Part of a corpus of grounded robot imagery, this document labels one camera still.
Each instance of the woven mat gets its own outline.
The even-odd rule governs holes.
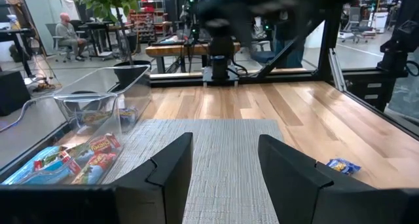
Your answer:
[[[272,120],[143,121],[124,135],[124,151],[103,182],[128,173],[184,132],[194,134],[194,155],[183,223],[278,223],[257,156],[259,135],[282,139]]]

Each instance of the wooden workbench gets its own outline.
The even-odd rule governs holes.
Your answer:
[[[240,50],[240,43],[234,43],[234,53]],[[164,64],[165,56],[188,56],[201,55],[202,67],[207,66],[208,44],[196,44],[193,47],[184,47],[183,45],[168,45],[162,47],[147,47],[145,53],[153,58],[156,58],[157,72],[159,74],[166,73],[166,66]],[[185,61],[181,59],[181,71],[186,72]]]
[[[234,43],[234,52],[240,50],[240,43]],[[147,47],[145,53],[153,58],[162,56],[179,56],[193,53],[194,55],[206,55],[208,53],[208,44],[196,44],[194,48],[187,48],[183,45],[168,45],[163,47]]]
[[[274,119],[288,145],[377,188],[419,187],[419,142],[326,83],[154,88],[144,119]]]

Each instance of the potted plant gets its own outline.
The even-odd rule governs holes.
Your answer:
[[[110,17],[113,22],[119,22],[122,28],[122,35],[123,39],[126,42],[126,46],[128,50],[130,49],[128,38],[125,34],[124,22],[122,21],[122,15],[120,14],[119,8],[122,8],[124,11],[125,16],[128,17],[130,9],[137,10],[138,9],[138,1],[139,0],[77,0],[81,3],[86,4],[87,9],[93,9],[94,15],[100,18],[107,18]],[[117,17],[115,17],[112,12],[111,8],[115,8],[117,10]],[[128,58],[129,62],[122,62],[115,66],[134,66],[134,65],[151,65],[149,61],[144,60],[136,60],[132,61],[132,57],[130,51],[128,51]],[[147,67],[133,67],[133,68],[120,68],[115,69],[115,74],[117,75],[119,82],[123,86],[128,86],[132,81],[134,81],[138,76],[140,76]]]
[[[77,0],[77,1],[80,1],[81,3],[85,3],[87,9],[93,8],[94,15],[96,17],[100,17],[100,18],[110,17],[110,19],[112,19],[113,22],[115,23],[119,22],[122,28],[123,38],[126,41],[126,46],[128,46],[128,49],[129,49],[130,45],[124,31],[124,23],[122,22],[122,16],[120,14],[119,8],[122,8],[125,16],[128,17],[130,9],[134,9],[134,10],[138,9],[139,0]],[[115,17],[112,14],[111,8],[115,8],[117,10],[117,17]],[[134,65],[131,54],[128,54],[128,58],[130,60],[130,65]]]

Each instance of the transparent container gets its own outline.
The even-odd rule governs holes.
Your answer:
[[[0,129],[2,185],[100,183],[123,148],[119,119],[113,93],[26,102]]]
[[[118,107],[123,132],[131,130],[151,99],[148,61],[136,60],[134,66],[104,67],[58,90],[55,95],[113,92],[118,95]]]

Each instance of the person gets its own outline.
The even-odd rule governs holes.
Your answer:
[[[74,55],[76,56],[76,61],[84,61],[85,57],[82,55],[82,53],[87,44],[86,39],[77,37],[73,25],[70,24],[70,16],[67,13],[61,13],[60,19],[61,22],[57,24],[55,28],[55,34],[57,36],[63,37],[63,39],[58,41],[58,45],[71,47],[73,49]]]
[[[296,15],[293,11],[282,11],[280,21],[275,25],[274,52],[278,55],[297,35]],[[304,55],[304,43],[299,45],[289,53],[287,58],[279,63],[277,68],[302,67],[302,57]]]

